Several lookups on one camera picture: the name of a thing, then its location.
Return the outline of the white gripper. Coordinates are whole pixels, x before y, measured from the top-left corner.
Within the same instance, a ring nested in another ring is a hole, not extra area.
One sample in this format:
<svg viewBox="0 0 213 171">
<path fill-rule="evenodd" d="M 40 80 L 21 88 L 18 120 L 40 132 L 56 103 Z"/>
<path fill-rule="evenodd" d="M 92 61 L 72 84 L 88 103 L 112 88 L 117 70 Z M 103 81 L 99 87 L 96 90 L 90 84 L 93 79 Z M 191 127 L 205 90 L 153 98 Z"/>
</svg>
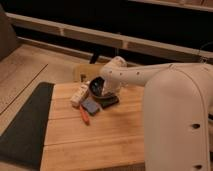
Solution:
<svg viewBox="0 0 213 171">
<path fill-rule="evenodd" d="M 74 107 L 78 107 L 80 103 L 88 96 L 89 93 L 89 83 L 83 83 L 80 87 L 74 92 L 70 101 Z"/>
</svg>

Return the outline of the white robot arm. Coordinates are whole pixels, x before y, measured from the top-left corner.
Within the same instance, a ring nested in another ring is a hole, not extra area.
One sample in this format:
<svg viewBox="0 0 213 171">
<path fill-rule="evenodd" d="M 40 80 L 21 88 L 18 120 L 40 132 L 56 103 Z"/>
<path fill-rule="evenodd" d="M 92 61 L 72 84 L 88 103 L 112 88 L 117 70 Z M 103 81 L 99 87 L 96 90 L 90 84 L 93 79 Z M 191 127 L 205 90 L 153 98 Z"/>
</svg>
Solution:
<svg viewBox="0 0 213 171">
<path fill-rule="evenodd" d="M 147 171 L 211 171 L 209 117 L 213 115 L 213 64 L 167 63 L 129 67 L 116 56 L 89 82 L 96 98 L 122 84 L 142 86 Z"/>
</svg>

